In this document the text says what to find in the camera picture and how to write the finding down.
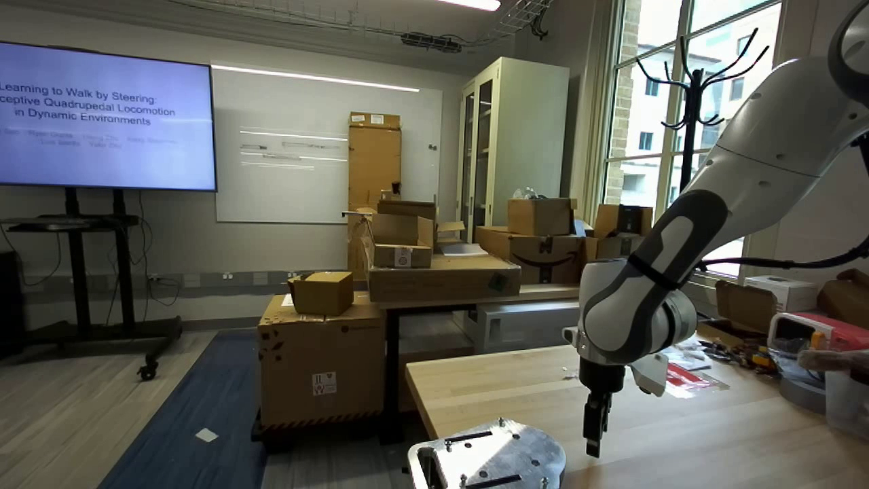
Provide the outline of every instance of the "floor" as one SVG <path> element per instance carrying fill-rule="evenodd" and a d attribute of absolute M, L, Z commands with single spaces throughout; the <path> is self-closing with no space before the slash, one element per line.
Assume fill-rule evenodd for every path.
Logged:
<path fill-rule="evenodd" d="M 0 486 L 101 486 L 213 338 L 215 330 L 187 330 L 150 383 L 139 380 L 142 349 L 0 362 Z M 411 442 L 381 445 L 374 433 L 306 433 L 287 452 L 268 453 L 260 486 L 411 489 Z"/>

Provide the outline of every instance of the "ceiling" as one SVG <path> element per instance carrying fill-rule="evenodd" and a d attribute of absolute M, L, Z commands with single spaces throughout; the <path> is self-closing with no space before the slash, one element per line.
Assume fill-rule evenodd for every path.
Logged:
<path fill-rule="evenodd" d="M 544 38 L 555 0 L 473 10 L 442 0 L 0 0 L 304 53 L 473 73 Z"/>

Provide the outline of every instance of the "robotic arm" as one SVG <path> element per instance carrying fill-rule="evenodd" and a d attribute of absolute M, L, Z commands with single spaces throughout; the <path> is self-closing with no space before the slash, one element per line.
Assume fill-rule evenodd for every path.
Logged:
<path fill-rule="evenodd" d="M 655 354 L 696 330 L 696 307 L 680 286 L 697 260 L 777 224 L 815 188 L 832 161 L 869 130 L 867 73 L 869 0 L 841 23 L 828 59 L 786 62 L 748 99 L 712 150 L 707 171 L 628 260 L 583 269 L 575 351 L 581 383 L 589 389 L 589 457 L 600 457 L 625 366 L 635 369 L 644 391 L 662 391 L 665 362 Z"/>

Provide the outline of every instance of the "presentation screen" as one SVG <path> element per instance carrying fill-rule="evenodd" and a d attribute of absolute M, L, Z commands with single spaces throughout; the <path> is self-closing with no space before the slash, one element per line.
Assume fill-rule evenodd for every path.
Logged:
<path fill-rule="evenodd" d="M 0 186 L 217 190 L 213 69 L 0 43 Z"/>

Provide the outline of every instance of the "wooden table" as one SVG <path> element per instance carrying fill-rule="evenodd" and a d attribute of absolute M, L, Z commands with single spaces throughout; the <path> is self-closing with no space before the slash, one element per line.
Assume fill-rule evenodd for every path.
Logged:
<path fill-rule="evenodd" d="M 431 437 L 514 419 L 548 433 L 567 453 L 563 486 L 869 486 L 869 442 L 779 396 L 775 383 L 716 364 L 693 400 L 647 396 L 631 377 L 613 396 L 600 459 L 587 457 L 587 389 L 564 349 L 407 364 L 411 391 Z"/>
<path fill-rule="evenodd" d="M 514 304 L 514 301 L 564 301 L 579 300 L 579 288 L 567 286 L 521 286 L 519 297 L 464 297 L 464 300 L 418 300 L 418 301 L 374 301 L 385 315 L 385 366 L 384 366 L 384 421 L 381 440 L 401 440 L 401 417 L 400 417 L 400 330 L 407 315 L 430 315 L 445 311 L 473 311 L 479 304 Z"/>

